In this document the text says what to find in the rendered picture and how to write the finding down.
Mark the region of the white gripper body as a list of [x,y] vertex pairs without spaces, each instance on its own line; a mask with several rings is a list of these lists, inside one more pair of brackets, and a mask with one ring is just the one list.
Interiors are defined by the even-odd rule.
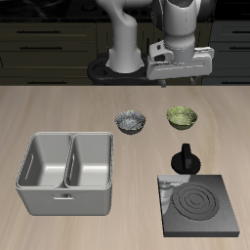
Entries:
[[171,62],[153,62],[147,59],[146,78],[162,80],[169,78],[209,75],[212,72],[212,60],[215,51],[210,47],[195,48],[189,62],[174,64]]

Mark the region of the green bowl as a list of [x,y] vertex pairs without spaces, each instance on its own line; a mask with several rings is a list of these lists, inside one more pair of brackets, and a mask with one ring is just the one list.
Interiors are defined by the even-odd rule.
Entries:
[[196,122],[198,115],[191,108],[174,106],[166,112],[166,117],[172,127],[186,130]]

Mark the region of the grey speckled bowl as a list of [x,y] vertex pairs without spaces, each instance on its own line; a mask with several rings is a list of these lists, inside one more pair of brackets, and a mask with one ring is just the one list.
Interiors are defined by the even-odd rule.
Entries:
[[135,135],[144,128],[146,118],[139,111],[125,110],[115,116],[114,122],[122,133],[126,135]]

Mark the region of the dark kitchen cupboards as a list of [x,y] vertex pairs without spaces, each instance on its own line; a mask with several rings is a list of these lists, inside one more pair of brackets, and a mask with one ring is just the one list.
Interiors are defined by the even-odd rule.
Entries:
[[[127,7],[124,12],[138,24],[137,46],[148,53],[164,32],[151,20],[151,7]],[[199,21],[195,46],[208,47],[203,31],[217,27],[213,13]],[[245,24],[228,23],[229,48],[215,51],[213,63],[240,63],[225,69],[223,84],[249,84],[246,75],[250,47]],[[111,19],[96,0],[0,0],[0,85],[90,85],[88,65],[113,46]]]

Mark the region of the dark grey stove plate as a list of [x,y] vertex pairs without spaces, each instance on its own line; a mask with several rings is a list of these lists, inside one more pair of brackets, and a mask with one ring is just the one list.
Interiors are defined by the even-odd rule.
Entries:
[[165,237],[238,237],[221,175],[158,175]]

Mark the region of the white two-bin basket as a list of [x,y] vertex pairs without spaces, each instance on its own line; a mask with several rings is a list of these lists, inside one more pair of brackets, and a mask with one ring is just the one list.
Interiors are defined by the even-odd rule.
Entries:
[[109,132],[38,132],[15,188],[32,216],[105,216],[111,207],[114,137]]

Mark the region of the flat black base plate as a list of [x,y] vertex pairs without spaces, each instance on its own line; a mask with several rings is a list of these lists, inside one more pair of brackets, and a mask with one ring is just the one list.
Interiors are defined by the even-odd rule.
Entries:
[[132,73],[118,73],[106,66],[108,53],[100,53],[88,65],[87,74],[96,86],[153,86],[156,80],[146,78],[146,60],[148,53],[142,53],[144,66]]

